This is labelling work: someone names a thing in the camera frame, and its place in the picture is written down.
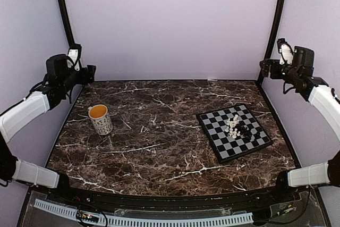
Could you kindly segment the black grey chessboard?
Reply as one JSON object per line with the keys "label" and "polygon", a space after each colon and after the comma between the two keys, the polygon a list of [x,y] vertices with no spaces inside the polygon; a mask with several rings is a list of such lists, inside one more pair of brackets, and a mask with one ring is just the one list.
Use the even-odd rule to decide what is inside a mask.
{"label": "black grey chessboard", "polygon": [[196,115],[220,164],[273,144],[245,104]]}

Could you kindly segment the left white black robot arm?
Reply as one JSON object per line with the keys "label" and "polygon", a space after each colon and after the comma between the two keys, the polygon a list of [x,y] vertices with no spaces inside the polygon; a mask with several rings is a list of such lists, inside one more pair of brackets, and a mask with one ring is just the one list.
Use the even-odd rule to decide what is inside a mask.
{"label": "left white black robot arm", "polygon": [[54,189],[54,195],[64,204],[75,199],[65,174],[38,166],[14,156],[8,144],[27,124],[55,108],[61,101],[71,99],[76,85],[94,82],[96,66],[82,67],[80,56],[59,54],[46,61],[43,81],[31,88],[27,97],[1,114],[1,186],[20,181],[34,186]]}

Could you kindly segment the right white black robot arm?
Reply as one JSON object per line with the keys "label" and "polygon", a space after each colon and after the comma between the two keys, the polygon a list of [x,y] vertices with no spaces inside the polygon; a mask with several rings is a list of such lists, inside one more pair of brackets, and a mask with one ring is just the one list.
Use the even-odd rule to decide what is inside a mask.
{"label": "right white black robot arm", "polygon": [[[292,85],[284,88],[283,94],[294,89],[319,111],[339,138],[339,98],[334,88],[321,77],[313,75],[314,51],[300,46],[292,48],[284,38],[277,41],[277,47],[280,59],[260,62],[263,77],[283,80],[284,85]],[[271,198],[281,203],[291,195],[292,188],[303,186],[339,187],[339,153],[325,163],[280,172]]]}

